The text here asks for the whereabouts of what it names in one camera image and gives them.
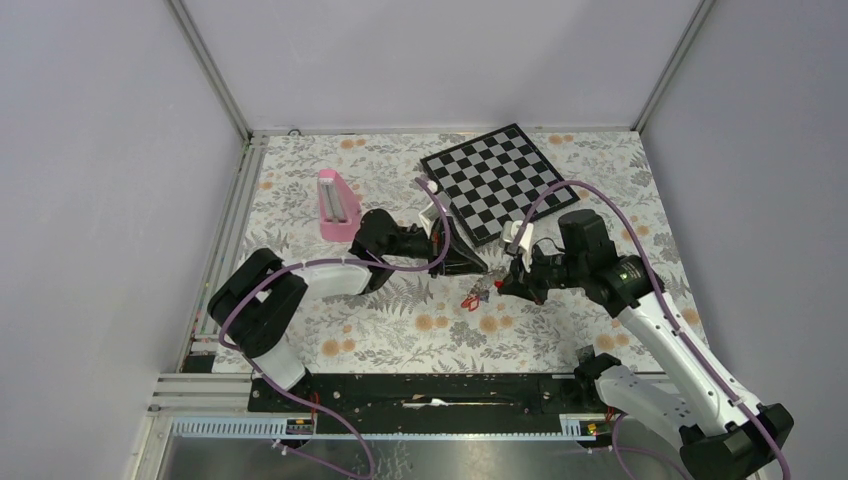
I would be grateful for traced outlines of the red tag key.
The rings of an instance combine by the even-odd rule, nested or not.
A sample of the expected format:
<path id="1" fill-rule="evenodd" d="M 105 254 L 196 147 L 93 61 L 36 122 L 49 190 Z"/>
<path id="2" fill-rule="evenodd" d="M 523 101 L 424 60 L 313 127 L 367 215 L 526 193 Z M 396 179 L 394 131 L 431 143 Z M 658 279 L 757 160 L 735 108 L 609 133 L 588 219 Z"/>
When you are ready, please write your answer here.
<path id="1" fill-rule="evenodd" d="M 481 303 L 478 295 L 469 295 L 461 303 L 460 307 L 469 312 L 473 312 L 479 308 Z"/>

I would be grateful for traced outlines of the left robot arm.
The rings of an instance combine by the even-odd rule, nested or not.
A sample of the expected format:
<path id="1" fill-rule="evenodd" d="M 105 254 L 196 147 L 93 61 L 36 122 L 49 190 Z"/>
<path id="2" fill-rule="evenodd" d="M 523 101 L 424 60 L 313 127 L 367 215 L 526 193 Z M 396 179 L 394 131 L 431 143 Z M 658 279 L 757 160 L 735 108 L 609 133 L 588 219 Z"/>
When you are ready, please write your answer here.
<path id="1" fill-rule="evenodd" d="M 431 277 L 483 275 L 486 262 L 456 233 L 444 216 L 429 226 L 399 225 L 383 209 L 361 218 L 349 254 L 285 266 L 268 248 L 254 251 L 218 288 L 207 313 L 220 327 L 224 343 L 240 352 L 270 380 L 272 398 L 288 411 L 309 401 L 308 370 L 285 332 L 300 304 L 324 297 L 357 296 L 380 289 L 394 273 L 387 256 L 417 261 L 416 271 Z"/>

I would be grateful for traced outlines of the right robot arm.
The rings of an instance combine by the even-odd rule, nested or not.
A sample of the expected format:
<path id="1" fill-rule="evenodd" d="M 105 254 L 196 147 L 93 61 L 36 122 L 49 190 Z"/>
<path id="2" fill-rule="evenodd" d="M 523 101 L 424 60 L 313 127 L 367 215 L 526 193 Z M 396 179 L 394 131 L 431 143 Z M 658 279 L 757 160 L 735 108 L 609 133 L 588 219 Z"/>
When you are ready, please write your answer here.
<path id="1" fill-rule="evenodd" d="M 669 394 L 603 354 L 576 368 L 577 405 L 607 405 L 639 421 L 678 451 L 693 479 L 746 479 L 780 459 L 791 414 L 763 404 L 706 351 L 642 257 L 619 254 L 592 210 L 566 213 L 558 227 L 561 251 L 521 248 L 498 292 L 543 304 L 552 289 L 582 289 L 651 352 L 677 390 Z"/>

